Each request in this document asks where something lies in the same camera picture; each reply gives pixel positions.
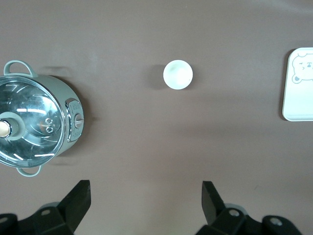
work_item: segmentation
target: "bear face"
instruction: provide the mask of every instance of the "bear face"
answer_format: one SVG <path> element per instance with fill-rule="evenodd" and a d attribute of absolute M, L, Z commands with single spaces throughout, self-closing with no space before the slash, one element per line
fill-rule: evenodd
<path fill-rule="evenodd" d="M 298 55 L 292 62 L 294 75 L 292 81 L 313 80 L 313 54 Z"/>

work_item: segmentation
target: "cooking pot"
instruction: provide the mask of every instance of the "cooking pot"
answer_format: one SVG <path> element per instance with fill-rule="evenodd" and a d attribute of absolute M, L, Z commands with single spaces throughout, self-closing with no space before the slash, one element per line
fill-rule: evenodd
<path fill-rule="evenodd" d="M 28 73 L 10 72 L 14 63 Z M 25 62 L 9 61 L 0 76 L 0 162 L 26 177 L 72 147 L 81 136 L 84 113 L 75 92 L 61 80 L 38 75 Z M 30 174 L 23 168 L 36 167 Z"/>

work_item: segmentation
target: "screw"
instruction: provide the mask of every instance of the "screw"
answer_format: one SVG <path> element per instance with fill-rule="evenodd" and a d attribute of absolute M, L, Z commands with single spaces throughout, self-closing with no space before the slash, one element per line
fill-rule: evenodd
<path fill-rule="evenodd" d="M 47 214 L 50 214 L 50 210 L 44 210 L 41 212 L 41 215 L 47 215 Z"/>
<path fill-rule="evenodd" d="M 49 126 L 45 129 L 45 131 L 47 131 L 49 134 L 51 134 L 53 132 L 53 127 Z"/>
<path fill-rule="evenodd" d="M 230 210 L 230 211 L 229 211 L 229 214 L 230 214 L 231 216 L 235 216 L 235 217 L 238 217 L 238 216 L 240 215 L 239 212 L 236 211 L 236 210 L 234 210 L 234 209 Z"/>
<path fill-rule="evenodd" d="M 7 220 L 8 220 L 8 217 L 3 217 L 3 218 L 1 218 L 1 219 L 0 219 L 0 224 L 1 224 L 1 223 L 4 223 L 4 222 L 7 221 Z"/>
<path fill-rule="evenodd" d="M 277 225 L 277 226 L 282 226 L 283 225 L 283 222 L 280 221 L 279 219 L 273 217 L 270 219 L 270 222 L 273 224 L 273 225 Z"/>
<path fill-rule="evenodd" d="M 48 118 L 45 120 L 45 122 L 46 122 L 48 125 L 50 125 L 50 124 L 53 123 L 53 120 L 48 117 Z"/>

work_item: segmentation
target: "pot lid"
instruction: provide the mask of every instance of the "pot lid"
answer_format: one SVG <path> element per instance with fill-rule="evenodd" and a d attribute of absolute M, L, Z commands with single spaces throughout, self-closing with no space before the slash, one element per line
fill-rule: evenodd
<path fill-rule="evenodd" d="M 0 77 L 0 161 L 34 167 L 53 158 L 64 140 L 64 115 L 54 96 L 33 79 Z"/>

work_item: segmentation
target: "pot handle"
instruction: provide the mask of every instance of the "pot handle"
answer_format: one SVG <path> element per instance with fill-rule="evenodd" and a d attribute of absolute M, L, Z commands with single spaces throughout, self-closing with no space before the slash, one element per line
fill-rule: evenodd
<path fill-rule="evenodd" d="M 20 63 L 20 64 L 24 65 L 28 69 L 29 74 L 22 73 L 22 72 L 10 72 L 10 67 L 14 63 Z M 3 74 L 4 75 L 22 75 L 22 76 L 38 77 L 38 75 L 31 68 L 31 66 L 28 63 L 21 61 L 21 60 L 11 60 L 8 63 L 6 63 L 4 66 L 4 69 L 3 69 Z"/>
<path fill-rule="evenodd" d="M 25 176 L 25 177 L 34 177 L 36 175 L 39 174 L 39 172 L 41 171 L 41 168 L 42 168 L 42 165 L 39 166 L 39 169 L 36 173 L 34 174 L 30 174 L 30 173 L 27 173 L 25 172 L 22 168 L 16 168 L 16 170 L 18 170 L 18 173 L 21 174 L 22 176 Z"/>

